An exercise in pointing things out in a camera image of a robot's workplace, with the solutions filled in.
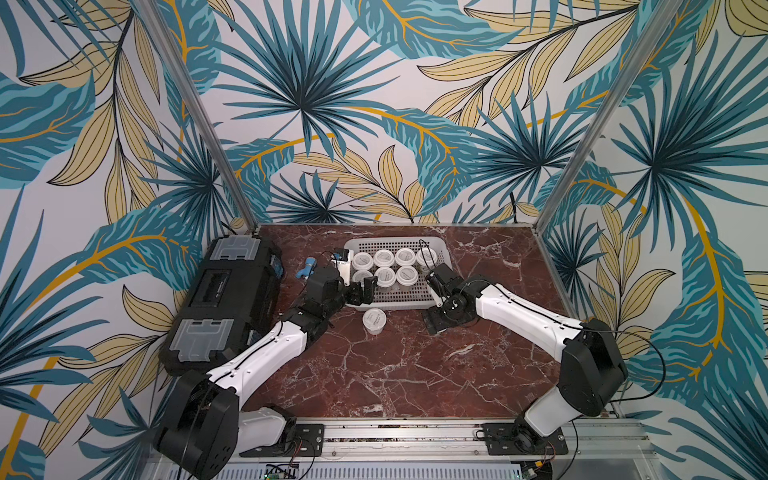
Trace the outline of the yogurt cup white lid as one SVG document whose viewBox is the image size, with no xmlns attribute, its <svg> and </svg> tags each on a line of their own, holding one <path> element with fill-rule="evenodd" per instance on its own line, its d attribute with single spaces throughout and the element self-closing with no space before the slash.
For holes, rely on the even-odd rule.
<svg viewBox="0 0 768 480">
<path fill-rule="evenodd" d="M 355 271 L 371 271 L 374 267 L 374 259 L 367 252 L 357 252 L 351 260 Z"/>
</svg>

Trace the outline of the yogurt cup green label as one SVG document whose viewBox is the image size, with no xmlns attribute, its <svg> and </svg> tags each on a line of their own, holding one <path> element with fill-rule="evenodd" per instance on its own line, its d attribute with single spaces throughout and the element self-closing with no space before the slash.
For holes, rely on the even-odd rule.
<svg viewBox="0 0 768 480">
<path fill-rule="evenodd" d="M 377 268 L 391 268 L 395 265 L 395 255 L 391 250 L 381 249 L 373 255 L 373 261 Z"/>
</svg>

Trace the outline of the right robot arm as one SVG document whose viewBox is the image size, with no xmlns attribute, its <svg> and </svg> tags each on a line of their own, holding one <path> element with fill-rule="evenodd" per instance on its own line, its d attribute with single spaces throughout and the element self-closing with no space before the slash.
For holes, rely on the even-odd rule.
<svg viewBox="0 0 768 480">
<path fill-rule="evenodd" d="M 512 437 L 524 450 L 532 450 L 572 420 L 598 416 L 628 377 L 614 334 L 599 320 L 559 315 L 482 278 L 441 281 L 431 275 L 427 283 L 437 301 L 424 314 L 430 333 L 488 320 L 559 363 L 557 384 L 513 423 Z"/>
</svg>

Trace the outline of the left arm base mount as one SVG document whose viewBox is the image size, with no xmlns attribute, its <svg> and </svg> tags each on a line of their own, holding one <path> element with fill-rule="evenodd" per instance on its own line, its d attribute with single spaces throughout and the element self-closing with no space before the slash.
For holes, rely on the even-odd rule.
<svg viewBox="0 0 768 480">
<path fill-rule="evenodd" d="M 323 451 L 324 424 L 299 423 L 274 405 L 241 413 L 238 428 L 236 453 L 242 458 L 312 457 Z"/>
</svg>

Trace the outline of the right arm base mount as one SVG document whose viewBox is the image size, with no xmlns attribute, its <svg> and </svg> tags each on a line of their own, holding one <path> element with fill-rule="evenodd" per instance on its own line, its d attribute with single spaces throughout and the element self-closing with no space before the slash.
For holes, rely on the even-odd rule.
<svg viewBox="0 0 768 480">
<path fill-rule="evenodd" d="M 490 422 L 481 424 L 474 432 L 474 438 L 485 444 L 490 456 L 538 455 L 550 458 L 569 452 L 561 428 L 542 437 L 516 422 Z"/>
</svg>

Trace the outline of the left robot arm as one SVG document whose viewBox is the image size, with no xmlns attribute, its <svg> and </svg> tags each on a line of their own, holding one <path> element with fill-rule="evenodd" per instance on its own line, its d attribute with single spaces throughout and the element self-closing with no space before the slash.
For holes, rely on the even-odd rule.
<svg viewBox="0 0 768 480">
<path fill-rule="evenodd" d="M 206 373 L 187 372 L 172 390 L 152 441 L 153 448 L 197 479 L 212 479 L 239 450 L 272 446 L 288 419 L 262 408 L 240 421 L 245 402 L 274 373 L 300 356 L 327 331 L 347 305 L 371 304 L 378 278 L 355 282 L 335 266 L 316 268 L 298 303 L 255 344 Z"/>
</svg>

